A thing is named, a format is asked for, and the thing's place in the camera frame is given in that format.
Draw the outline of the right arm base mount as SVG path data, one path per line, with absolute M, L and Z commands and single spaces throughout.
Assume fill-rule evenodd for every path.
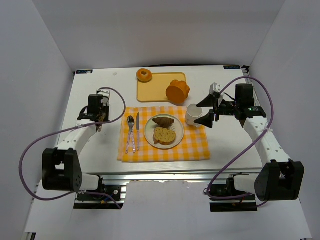
M 255 195 L 243 196 L 244 191 L 236 190 L 234 177 L 248 175 L 248 173 L 231 174 L 224 184 L 213 184 L 209 188 L 209 194 L 218 199 L 210 197 L 209 206 L 212 213 L 235 213 L 235 212 L 257 212 Z

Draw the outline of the brown chocolate muffin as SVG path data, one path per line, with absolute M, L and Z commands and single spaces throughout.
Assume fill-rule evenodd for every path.
M 169 128 L 170 126 L 173 125 L 175 120 L 170 117 L 154 117 L 152 121 L 157 124 L 161 128 Z

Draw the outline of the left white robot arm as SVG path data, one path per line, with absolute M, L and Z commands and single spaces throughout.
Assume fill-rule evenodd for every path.
M 45 190 L 79 192 L 96 191 L 100 177 L 82 173 L 79 156 L 97 132 L 102 122 L 109 120 L 110 92 L 88 96 L 88 105 L 79 113 L 76 126 L 55 148 L 47 148 L 42 154 L 42 186 Z

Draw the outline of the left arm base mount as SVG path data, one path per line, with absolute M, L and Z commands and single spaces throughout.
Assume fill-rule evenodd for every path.
M 73 208 L 76 210 L 120 210 L 124 205 L 122 199 L 122 186 L 109 184 L 102 176 L 99 176 L 97 190 L 89 190 L 90 193 L 76 195 Z

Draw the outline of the white ceramic mug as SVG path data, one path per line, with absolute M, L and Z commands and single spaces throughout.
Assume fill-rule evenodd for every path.
M 187 108 L 186 108 L 186 112 L 185 112 L 185 122 L 189 125 L 189 126 L 194 126 L 194 127 L 198 127 L 199 124 L 195 123 L 195 120 L 201 118 L 203 115 L 203 110 L 200 107 L 197 107 L 196 104 L 190 104 Z

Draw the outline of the sliced loaf bread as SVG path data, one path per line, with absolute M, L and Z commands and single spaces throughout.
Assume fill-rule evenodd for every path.
M 154 144 L 161 144 L 164 146 L 172 144 L 176 139 L 176 133 L 168 128 L 156 127 L 153 132 Z

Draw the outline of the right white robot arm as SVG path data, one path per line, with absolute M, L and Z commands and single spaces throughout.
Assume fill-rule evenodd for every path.
M 255 195 L 260 201 L 289 201 L 299 196 L 305 168 L 300 161 L 293 161 L 283 150 L 268 127 L 267 115 L 255 105 L 254 87 L 240 83 L 235 86 L 235 98 L 226 101 L 222 87 L 213 83 L 209 95 L 198 107 L 209 107 L 209 113 L 195 120 L 196 124 L 213 127 L 220 116 L 234 116 L 250 136 L 262 163 L 259 173 L 231 174 L 225 187 L 210 184 L 205 191 L 211 199 L 243 198 Z

